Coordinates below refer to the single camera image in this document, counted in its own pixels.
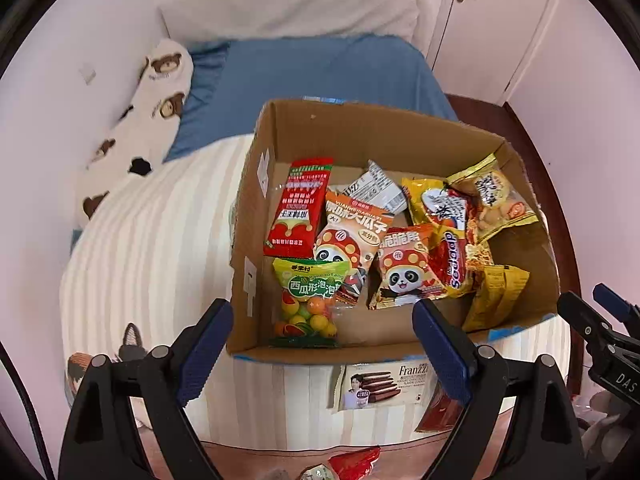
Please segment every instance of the wall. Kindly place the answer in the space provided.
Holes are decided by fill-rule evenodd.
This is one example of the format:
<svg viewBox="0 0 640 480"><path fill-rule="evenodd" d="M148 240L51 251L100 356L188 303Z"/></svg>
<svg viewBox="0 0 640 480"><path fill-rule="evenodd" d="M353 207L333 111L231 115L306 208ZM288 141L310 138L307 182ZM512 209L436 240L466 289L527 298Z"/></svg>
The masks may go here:
<svg viewBox="0 0 640 480"><path fill-rule="evenodd" d="M640 303L640 72L588 0L559 0L509 99L554 183L582 293L604 282Z"/></svg>
<svg viewBox="0 0 640 480"><path fill-rule="evenodd" d="M74 224L74 182L126 107L144 55L166 33L156 12L163 1L58 0L0 80L0 339L30 393L54 469L68 416L58 283ZM435 19L440 0L426 5ZM88 86L84 64L97 73ZM0 412L39 466L4 373Z"/></svg>

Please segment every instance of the white snack package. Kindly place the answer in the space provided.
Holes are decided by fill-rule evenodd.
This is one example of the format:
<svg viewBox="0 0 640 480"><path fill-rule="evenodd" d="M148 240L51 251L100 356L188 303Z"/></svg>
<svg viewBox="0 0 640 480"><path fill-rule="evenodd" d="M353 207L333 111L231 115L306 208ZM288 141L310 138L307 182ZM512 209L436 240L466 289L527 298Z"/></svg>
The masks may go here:
<svg viewBox="0 0 640 480"><path fill-rule="evenodd" d="M427 359L347 365L334 388L334 413L428 402L436 382Z"/></svg>
<svg viewBox="0 0 640 480"><path fill-rule="evenodd" d="M393 180L373 160L369 170L358 180L349 184L342 192L346 196L366 202L398 214L406 209L406 198Z"/></svg>

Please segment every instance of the dark red package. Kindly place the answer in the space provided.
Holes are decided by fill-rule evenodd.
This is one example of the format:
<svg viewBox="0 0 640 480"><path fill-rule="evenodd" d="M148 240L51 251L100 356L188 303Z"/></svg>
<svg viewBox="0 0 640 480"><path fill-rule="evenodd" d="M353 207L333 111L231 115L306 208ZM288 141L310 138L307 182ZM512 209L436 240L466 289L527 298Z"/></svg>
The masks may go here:
<svg viewBox="0 0 640 480"><path fill-rule="evenodd" d="M329 465L340 480L362 480L380 458L380 446L332 456Z"/></svg>
<svg viewBox="0 0 640 480"><path fill-rule="evenodd" d="M291 165L264 241L265 256L314 257L314 242L333 163L332 158L306 158Z"/></svg>
<svg viewBox="0 0 640 480"><path fill-rule="evenodd" d="M456 425L461 413L462 405L450 399L438 382L431 402L415 431L416 433L430 433L431 431L451 430Z"/></svg>

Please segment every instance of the blue bed sheet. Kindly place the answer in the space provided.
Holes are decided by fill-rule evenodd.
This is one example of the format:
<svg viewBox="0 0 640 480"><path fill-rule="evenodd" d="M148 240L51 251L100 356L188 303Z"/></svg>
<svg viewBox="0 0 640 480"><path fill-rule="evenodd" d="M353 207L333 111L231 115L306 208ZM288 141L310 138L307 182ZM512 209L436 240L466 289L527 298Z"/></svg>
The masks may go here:
<svg viewBox="0 0 640 480"><path fill-rule="evenodd" d="M457 120L423 55L395 36L221 41L190 54L191 91L166 160L252 132L275 98L336 98Z"/></svg>

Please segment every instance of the door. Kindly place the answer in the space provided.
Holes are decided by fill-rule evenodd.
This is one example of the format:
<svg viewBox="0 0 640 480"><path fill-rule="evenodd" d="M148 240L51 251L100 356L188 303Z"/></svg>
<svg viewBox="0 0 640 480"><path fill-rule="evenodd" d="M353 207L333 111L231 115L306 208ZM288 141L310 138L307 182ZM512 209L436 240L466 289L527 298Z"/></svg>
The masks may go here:
<svg viewBox="0 0 640 480"><path fill-rule="evenodd" d="M453 0L433 73L442 89L502 104L547 0Z"/></svg>

